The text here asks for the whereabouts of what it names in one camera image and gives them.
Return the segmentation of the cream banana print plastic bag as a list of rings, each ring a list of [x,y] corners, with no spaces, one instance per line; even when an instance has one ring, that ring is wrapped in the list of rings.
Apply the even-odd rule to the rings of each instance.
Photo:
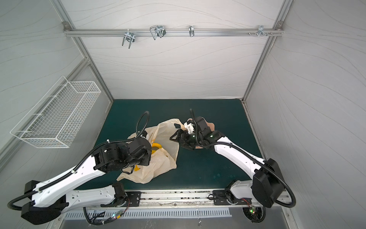
[[[121,173],[117,181],[129,180],[134,183],[146,184],[157,176],[177,168],[179,144],[171,141],[170,137],[183,128],[182,122],[169,119],[157,126],[146,128],[148,141],[152,146],[152,155],[148,166],[136,166],[133,173]]]

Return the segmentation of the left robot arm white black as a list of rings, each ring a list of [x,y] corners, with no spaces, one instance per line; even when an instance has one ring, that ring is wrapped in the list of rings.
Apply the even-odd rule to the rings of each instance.
[[[7,207],[20,211],[21,217],[31,224],[40,225],[77,208],[128,205],[130,198],[119,182],[99,189],[77,188],[110,172],[130,175],[136,166],[148,166],[152,155],[149,134],[145,127],[135,133],[129,139],[107,140],[95,146],[74,167],[47,181],[28,182],[24,194],[9,201]]]

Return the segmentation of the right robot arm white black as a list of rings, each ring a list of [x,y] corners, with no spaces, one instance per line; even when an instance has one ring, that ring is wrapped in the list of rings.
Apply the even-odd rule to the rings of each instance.
[[[285,182],[275,160],[265,160],[240,148],[226,135],[213,130],[203,117],[191,118],[174,127],[176,130],[170,137],[171,141],[188,150],[212,150],[233,162],[250,177],[251,183],[237,180],[228,185],[225,196],[230,204],[236,204],[239,199],[254,198],[266,208],[274,204],[286,208],[296,205],[295,194]]]

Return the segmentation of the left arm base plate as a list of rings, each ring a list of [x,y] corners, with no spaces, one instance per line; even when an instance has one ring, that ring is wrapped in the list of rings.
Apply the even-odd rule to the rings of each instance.
[[[115,198],[110,204],[101,204],[103,208],[138,207],[141,200],[140,191],[127,191],[125,197]]]

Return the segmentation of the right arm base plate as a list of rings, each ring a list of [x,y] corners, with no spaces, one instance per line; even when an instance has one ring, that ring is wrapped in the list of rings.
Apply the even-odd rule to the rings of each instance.
[[[211,194],[207,197],[209,200],[213,201],[216,206],[223,205],[245,205],[251,206],[251,198],[236,198],[230,191],[225,190],[213,190]]]

